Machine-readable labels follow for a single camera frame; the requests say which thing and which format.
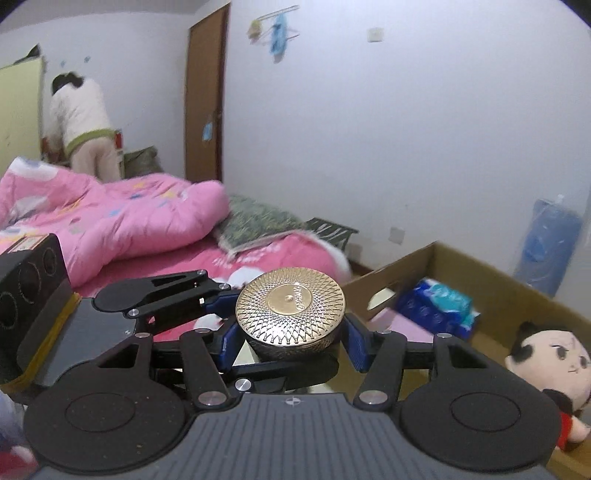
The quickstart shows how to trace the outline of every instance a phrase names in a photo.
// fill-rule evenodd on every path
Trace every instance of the blanket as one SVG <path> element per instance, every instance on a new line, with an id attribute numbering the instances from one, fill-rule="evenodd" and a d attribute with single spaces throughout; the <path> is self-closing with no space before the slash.
<path id="1" fill-rule="evenodd" d="M 113 260 L 190 245 L 229 214 L 222 184 L 167 174 L 100 183 L 17 158 L 0 180 L 0 252 L 23 236 L 55 233 L 74 288 Z"/>

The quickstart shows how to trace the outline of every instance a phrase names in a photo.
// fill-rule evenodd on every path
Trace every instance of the plush doll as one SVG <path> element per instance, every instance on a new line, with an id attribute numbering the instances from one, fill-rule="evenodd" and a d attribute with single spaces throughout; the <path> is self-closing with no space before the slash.
<path id="1" fill-rule="evenodd" d="M 591 400 L 591 362 L 573 332 L 525 322 L 519 327 L 506 367 L 547 394 L 560 409 L 562 431 L 557 446 L 582 442 L 591 427 L 574 414 Z"/>

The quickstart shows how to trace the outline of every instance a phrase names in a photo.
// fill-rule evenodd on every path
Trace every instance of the gold lid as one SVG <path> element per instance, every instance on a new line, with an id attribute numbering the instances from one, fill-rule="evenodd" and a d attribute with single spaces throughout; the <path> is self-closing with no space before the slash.
<path id="1" fill-rule="evenodd" d="M 251 281 L 236 302 L 245 333 L 269 346 L 304 346 L 327 336 L 345 314 L 345 295 L 328 275 L 280 268 Z"/>

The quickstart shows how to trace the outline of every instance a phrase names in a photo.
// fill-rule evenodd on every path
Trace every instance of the dark hair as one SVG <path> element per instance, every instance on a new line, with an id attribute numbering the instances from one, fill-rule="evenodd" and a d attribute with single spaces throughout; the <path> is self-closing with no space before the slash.
<path id="1" fill-rule="evenodd" d="M 545 332 L 547 330 L 561 330 L 563 332 L 570 332 L 568 328 L 562 325 L 538 326 L 532 322 L 523 322 L 517 330 L 517 337 L 515 338 L 515 342 L 511 347 L 510 355 L 513 357 L 513 360 L 520 364 L 531 357 L 534 354 L 534 347 L 531 345 L 522 346 L 521 344 L 526 338 L 529 338 L 536 333 Z"/>
<path id="2" fill-rule="evenodd" d="M 552 399 L 552 401 L 556 403 L 556 406 L 561 412 L 566 413 L 571 417 L 573 416 L 573 401 L 568 397 L 568 395 L 565 395 L 562 392 L 559 392 L 558 390 L 552 390 L 549 388 L 543 389 L 542 393 L 548 395 Z"/>
<path id="3" fill-rule="evenodd" d="M 65 87 L 68 84 L 71 84 L 75 88 L 80 88 L 82 84 L 84 84 L 84 77 L 79 77 L 74 72 L 60 73 L 51 83 L 51 91 L 53 95 L 55 95 L 60 88 Z"/>

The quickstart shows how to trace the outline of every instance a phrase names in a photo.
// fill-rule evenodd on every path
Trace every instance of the blue tissue package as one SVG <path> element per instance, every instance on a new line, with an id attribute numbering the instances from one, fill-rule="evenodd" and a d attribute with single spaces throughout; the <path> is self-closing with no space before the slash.
<path id="1" fill-rule="evenodd" d="M 396 310 L 431 333 L 470 336 L 476 316 L 472 299 L 430 278 L 402 295 Z"/>

